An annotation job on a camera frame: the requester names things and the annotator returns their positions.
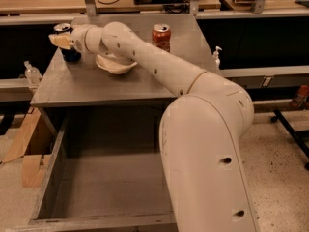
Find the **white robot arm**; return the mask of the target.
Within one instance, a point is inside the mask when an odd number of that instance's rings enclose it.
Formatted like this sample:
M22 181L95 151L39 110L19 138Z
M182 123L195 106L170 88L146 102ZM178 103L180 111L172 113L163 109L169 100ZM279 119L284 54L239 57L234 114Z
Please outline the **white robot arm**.
M260 232L239 153L254 107L236 83L140 39L121 22L52 34L63 49L92 53L109 72L140 65L175 100L159 148L179 232Z

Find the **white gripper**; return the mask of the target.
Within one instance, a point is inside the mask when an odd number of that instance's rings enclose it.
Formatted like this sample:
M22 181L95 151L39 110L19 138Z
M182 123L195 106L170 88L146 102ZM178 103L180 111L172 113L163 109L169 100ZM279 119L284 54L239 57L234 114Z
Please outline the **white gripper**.
M48 38L53 45L62 49L70 50L73 45L80 53L94 54L97 46L93 37L94 29L94 25L77 25L73 28L71 34L50 34Z

